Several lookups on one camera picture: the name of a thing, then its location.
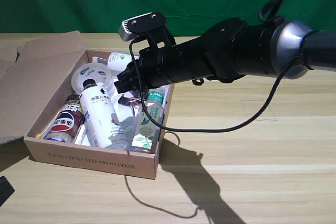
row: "green label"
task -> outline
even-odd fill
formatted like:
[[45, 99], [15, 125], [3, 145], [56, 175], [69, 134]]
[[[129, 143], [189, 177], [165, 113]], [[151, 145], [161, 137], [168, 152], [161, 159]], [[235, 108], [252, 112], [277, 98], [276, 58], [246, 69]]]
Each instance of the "green label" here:
[[162, 104], [163, 103], [163, 94], [161, 94], [160, 92], [157, 92], [157, 91], [152, 91], [148, 94], [147, 99], [148, 100], [157, 100]]

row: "wooden table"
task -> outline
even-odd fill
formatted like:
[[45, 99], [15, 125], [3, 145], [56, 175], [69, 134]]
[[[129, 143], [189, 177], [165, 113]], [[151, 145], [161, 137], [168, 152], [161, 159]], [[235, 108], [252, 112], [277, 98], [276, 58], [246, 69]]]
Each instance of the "wooden table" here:
[[[43, 36], [1, 34], [0, 46]], [[128, 48], [115, 34], [83, 34], [83, 42]], [[166, 133], [156, 180], [37, 163], [23, 142], [2, 145], [0, 175], [16, 191], [0, 208], [0, 223], [336, 223], [335, 79], [315, 70], [283, 80], [261, 117], [235, 132]], [[260, 108], [273, 82], [179, 83], [167, 125], [238, 124]]]

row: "white bottle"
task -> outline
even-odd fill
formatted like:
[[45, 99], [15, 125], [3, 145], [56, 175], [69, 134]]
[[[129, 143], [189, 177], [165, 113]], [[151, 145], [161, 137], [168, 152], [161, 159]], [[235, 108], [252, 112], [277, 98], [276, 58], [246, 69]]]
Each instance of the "white bottle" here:
[[126, 150], [128, 141], [119, 125], [106, 88], [97, 86], [93, 79], [83, 83], [80, 105], [90, 132], [91, 146]]
[[127, 67], [127, 64], [132, 61], [132, 56], [121, 52], [112, 52], [107, 63], [107, 67], [115, 73], [121, 73]]
[[[165, 90], [165, 86], [149, 90], [148, 98], [145, 103], [149, 115], [160, 124], [162, 123], [164, 116], [162, 103], [164, 100]], [[139, 114], [136, 122], [137, 125], [130, 150], [153, 153], [155, 151], [157, 141], [159, 140], [161, 128], [149, 120], [145, 112], [142, 110], [142, 107], [139, 108]]]

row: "robotic arm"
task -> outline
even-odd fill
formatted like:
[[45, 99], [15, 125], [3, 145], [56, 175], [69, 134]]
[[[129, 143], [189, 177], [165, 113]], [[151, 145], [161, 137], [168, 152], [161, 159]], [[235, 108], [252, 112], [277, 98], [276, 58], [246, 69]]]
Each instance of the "robotic arm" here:
[[[285, 78], [300, 78], [313, 69], [336, 71], [336, 30], [312, 30], [303, 22], [285, 21], [276, 16], [282, 1], [270, 0], [263, 7], [259, 25], [229, 18], [179, 45], [158, 12], [123, 21], [119, 34], [124, 41], [149, 43], [135, 61], [142, 89], [189, 80], [200, 86], [203, 78], [231, 83], [246, 75], [277, 77], [293, 60]], [[139, 89], [134, 62], [118, 79], [119, 93]]]

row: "cardboard box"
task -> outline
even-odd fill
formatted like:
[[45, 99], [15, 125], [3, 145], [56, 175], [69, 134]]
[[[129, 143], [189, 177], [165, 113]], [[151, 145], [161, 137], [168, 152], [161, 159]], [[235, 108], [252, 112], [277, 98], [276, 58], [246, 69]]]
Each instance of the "cardboard box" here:
[[[24, 137], [37, 162], [155, 179], [164, 132], [154, 154], [119, 151], [35, 138], [73, 93], [74, 71], [109, 51], [86, 50], [78, 31], [0, 49], [0, 144]], [[173, 86], [165, 108], [169, 112]]]

